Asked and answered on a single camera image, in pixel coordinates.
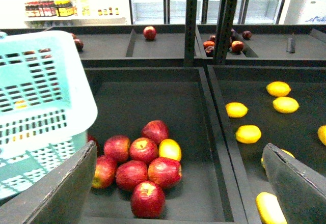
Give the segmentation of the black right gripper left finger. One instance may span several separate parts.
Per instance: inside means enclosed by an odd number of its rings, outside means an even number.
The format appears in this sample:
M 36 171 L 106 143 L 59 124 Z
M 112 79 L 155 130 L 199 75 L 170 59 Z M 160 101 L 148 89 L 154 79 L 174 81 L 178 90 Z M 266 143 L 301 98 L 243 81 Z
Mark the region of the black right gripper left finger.
M 96 144 L 86 143 L 33 186 L 4 203 L 1 223 L 79 223 L 96 159 Z

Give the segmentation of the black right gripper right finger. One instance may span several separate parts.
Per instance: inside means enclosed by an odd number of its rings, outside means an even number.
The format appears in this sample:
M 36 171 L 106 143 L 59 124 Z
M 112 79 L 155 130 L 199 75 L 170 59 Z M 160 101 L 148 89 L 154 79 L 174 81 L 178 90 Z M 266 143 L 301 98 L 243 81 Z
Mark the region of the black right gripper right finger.
M 262 153 L 268 181 L 288 223 L 325 223 L 325 176 L 273 144 Z

